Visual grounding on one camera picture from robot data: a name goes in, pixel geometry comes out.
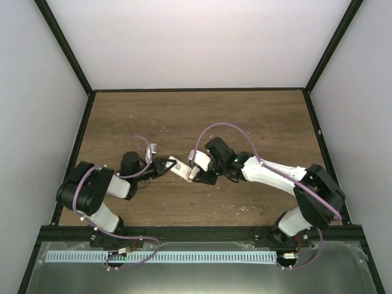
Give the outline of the white remote control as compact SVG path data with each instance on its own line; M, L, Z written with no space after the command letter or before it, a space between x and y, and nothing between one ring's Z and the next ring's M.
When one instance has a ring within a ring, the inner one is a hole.
M175 175L179 176L180 178L182 178L183 180L191 183L190 181L187 180L187 176L190 170L192 169L192 167L188 166L187 164L185 164L184 162L180 161L179 159L173 156L170 156L169 159L177 160L177 164L170 171Z

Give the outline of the orange battery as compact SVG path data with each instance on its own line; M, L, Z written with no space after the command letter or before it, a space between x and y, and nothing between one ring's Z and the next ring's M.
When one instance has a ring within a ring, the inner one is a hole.
M194 176L193 176L191 173L189 173L188 176L187 176L187 180L190 181L190 182L192 182L193 177L194 177Z

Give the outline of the white battery cover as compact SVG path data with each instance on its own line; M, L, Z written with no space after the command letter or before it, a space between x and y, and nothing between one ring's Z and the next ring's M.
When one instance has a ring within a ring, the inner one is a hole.
M199 171L200 169L197 166L193 166L189 173L195 176Z

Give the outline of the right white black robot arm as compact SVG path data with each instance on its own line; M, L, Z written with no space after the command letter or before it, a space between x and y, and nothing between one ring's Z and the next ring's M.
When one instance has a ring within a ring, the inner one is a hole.
M294 236L311 227L326 229L339 216L345 193L322 166L289 167L261 161L249 152L235 153L219 137L207 142L205 148L205 152L192 150L189 154L190 164L199 169L193 182L213 186L219 176L224 176L234 183L266 184L295 197L297 207L284 212L272 227L276 245L289 245Z

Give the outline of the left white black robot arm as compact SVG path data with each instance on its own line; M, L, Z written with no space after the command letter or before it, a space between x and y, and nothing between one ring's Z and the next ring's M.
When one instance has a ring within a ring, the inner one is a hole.
M104 198L111 195L129 201L140 190L140 182L159 178L176 164L175 159L154 157L150 150L144 159L133 151L123 154L119 171L81 161L60 185L56 201L92 225L105 247L155 242L152 237L128 238L123 219L110 210Z

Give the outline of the metal front plate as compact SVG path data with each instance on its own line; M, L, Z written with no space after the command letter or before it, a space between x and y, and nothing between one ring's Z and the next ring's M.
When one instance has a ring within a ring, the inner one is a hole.
M249 263L47 263L48 251L108 251L45 243L28 293L375 293L360 245L326 241L300 252L298 269ZM147 244L137 251L268 251L244 243Z

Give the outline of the black enclosure frame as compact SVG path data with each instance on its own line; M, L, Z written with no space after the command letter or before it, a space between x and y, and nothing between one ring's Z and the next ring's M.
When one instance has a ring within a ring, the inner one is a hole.
M274 87L267 87L267 88L157 88L157 89L95 89L93 90L91 85L89 84L86 75L84 74L83 70L77 58L75 57L71 46L69 45L59 23L55 15L53 14L49 4L47 1L34 1L37 8L39 9L40 14L43 16L43 19L47 23L48 27L51 30L51 33L55 37L57 43L59 44L64 56L67 58L68 63L71 65L72 70L76 74L80 84L82 85L83 89L87 93L87 101L86 106L83 112L83 116L81 119L81 123L78 128L78 133L75 139L75 143L73 144L72 152L70 155L70 159L67 165L66 176L70 174L72 168L76 165L77 155L80 152L81 144L83 137L85 135L85 130L88 125L88 119L91 114L92 106L96 94L98 92L230 92L230 91L302 91L304 96L304 101L307 106L307 110L309 113L309 117L312 122L312 126L314 128L315 136L318 142L318 146L321 151L321 155L326 167L326 172L339 184L337 179L336 171L334 169L330 153L328 151L328 147L325 142L325 138L322 133L322 128L320 127L319 119L317 117L313 101L311 99L311 92L315 88L317 82L319 81L322 73L324 72L325 68L327 67L330 59L332 58L336 48L340 44L342 38L344 37L346 31L348 30L349 26L351 25L352 21L354 20L356 14L360 10L362 3L364 1L350 1L346 11L344 12L342 19L340 20L333 36L331 37L325 51L320 58L315 70L313 71L309 81L307 82L305 88L296 88L296 87L288 87L288 88L274 88ZM39 235L37 237L37 241L34 245L31 257L29 259L29 263L27 265L26 271L24 273L22 282L20 284L20 288L18 293L27 293L28 287L32 286L32 277L34 275L33 269L33 262L34 266L37 265L38 262L38 255L39 249L43 249L42 242L44 241L86 241L87 239L87 228L77 228L76 226L65 226L60 227L59 220L62 214L63 206L56 204L54 213L51 218L50 225L41 226ZM377 271L376 265L374 263L371 251L369 249L368 243L366 241L366 237L364 236L363 229L360 228L360 225L353 225L349 224L351 222L351 218L349 216L349 211L347 205L344 204L341 208L340 212L343 213L343 227L342 229L327 229L326 232L327 237L331 239L334 238L333 241L337 241L338 237L349 237L349 239L353 239L356 237L357 241L364 241L364 248L365 254L369 253L368 257L370 261L367 261L367 265L370 266L370 274L372 278L372 283L375 286L377 293L385 293L385 290L382 285L382 281L380 279L379 273Z

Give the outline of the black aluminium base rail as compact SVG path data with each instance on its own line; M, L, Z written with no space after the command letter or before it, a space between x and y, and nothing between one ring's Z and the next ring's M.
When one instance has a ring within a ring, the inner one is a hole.
M239 242L254 243L256 247L288 249L297 245L295 238L279 243L274 239L270 226L258 227L126 227L126 235L137 237L141 247L143 236L152 236L160 243L169 242ZM367 243L360 225L332 225L322 231L325 241L348 241ZM40 229L37 244L42 242L88 242L91 247L116 249L131 245L123 240L96 232L92 227L47 225Z

